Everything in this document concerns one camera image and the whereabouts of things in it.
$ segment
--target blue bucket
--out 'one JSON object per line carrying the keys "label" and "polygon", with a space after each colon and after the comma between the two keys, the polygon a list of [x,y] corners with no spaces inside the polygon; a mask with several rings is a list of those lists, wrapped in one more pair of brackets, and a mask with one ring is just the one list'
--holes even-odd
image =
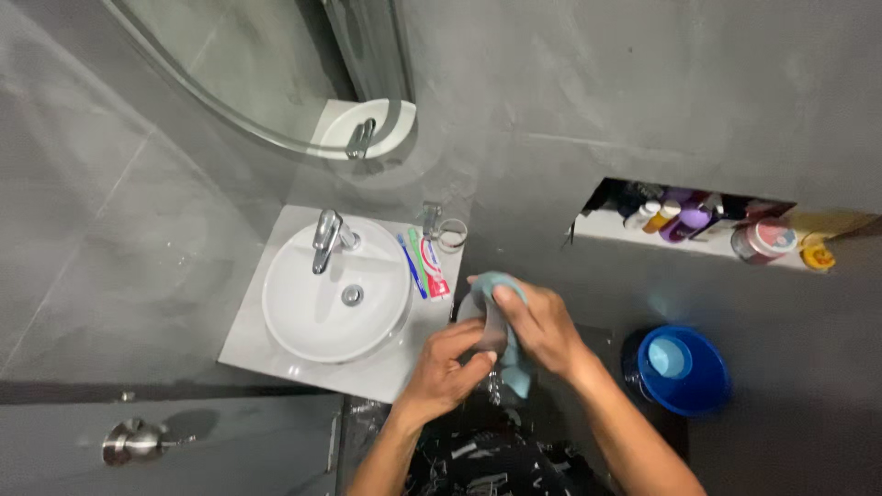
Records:
{"label": "blue bucket", "polygon": [[691,327],[656,328],[636,352],[623,350],[622,372],[636,393],[684,417],[717,411],[732,395],[720,352]]}

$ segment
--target green toothbrush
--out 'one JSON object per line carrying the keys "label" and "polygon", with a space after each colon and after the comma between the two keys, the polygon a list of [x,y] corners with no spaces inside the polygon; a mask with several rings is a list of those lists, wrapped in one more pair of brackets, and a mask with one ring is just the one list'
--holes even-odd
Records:
{"label": "green toothbrush", "polygon": [[428,291],[429,290],[429,279],[426,277],[426,269],[422,268],[422,255],[420,254],[420,238],[416,236],[416,229],[414,229],[414,228],[408,229],[407,234],[410,236],[410,246],[414,249],[414,255],[416,255],[416,271],[420,275],[420,281],[422,281],[422,286]]}

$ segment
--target bathroom sink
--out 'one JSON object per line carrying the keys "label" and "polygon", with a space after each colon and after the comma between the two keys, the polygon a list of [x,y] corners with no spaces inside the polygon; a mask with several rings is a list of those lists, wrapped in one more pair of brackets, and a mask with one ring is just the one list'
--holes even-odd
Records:
{"label": "bathroom sink", "polygon": [[377,348],[404,325],[410,270],[395,237],[375,222],[346,217],[360,242],[333,248],[323,274],[313,274],[317,224],[301,229],[276,254],[266,275],[266,326],[287,351],[340,363]]}

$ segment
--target door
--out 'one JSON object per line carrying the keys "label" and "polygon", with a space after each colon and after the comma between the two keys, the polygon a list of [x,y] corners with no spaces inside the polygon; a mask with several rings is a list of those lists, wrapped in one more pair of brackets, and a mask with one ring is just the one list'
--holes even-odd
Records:
{"label": "door", "polygon": [[[0,406],[0,494],[333,496],[341,409],[342,395]],[[131,418],[165,451],[117,439],[107,453],[131,459],[109,466],[102,444]]]}

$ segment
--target blue toothbrush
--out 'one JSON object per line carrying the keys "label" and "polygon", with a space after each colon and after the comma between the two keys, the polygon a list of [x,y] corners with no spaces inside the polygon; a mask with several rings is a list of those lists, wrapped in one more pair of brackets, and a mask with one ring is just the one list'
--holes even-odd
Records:
{"label": "blue toothbrush", "polygon": [[422,299],[426,299],[429,295],[426,294],[426,289],[422,286],[420,275],[416,273],[414,261],[410,259],[410,253],[407,252],[407,245],[404,244],[404,237],[401,233],[398,234],[398,244],[401,245],[401,249],[404,250],[404,256],[407,257],[407,264],[410,265],[410,274],[414,277],[414,281],[416,281],[416,287],[420,290],[420,296]]}

